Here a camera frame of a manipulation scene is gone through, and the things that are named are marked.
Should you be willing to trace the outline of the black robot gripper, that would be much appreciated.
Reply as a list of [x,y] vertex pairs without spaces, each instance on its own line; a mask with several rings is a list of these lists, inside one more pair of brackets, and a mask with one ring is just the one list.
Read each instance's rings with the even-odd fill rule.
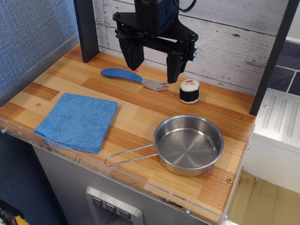
[[[116,12],[116,37],[127,66],[136,70],[144,61],[143,48],[167,54],[167,81],[176,83],[187,61],[196,58],[198,35],[179,21],[177,0],[136,0],[134,12]],[[182,44],[183,50],[173,51]]]

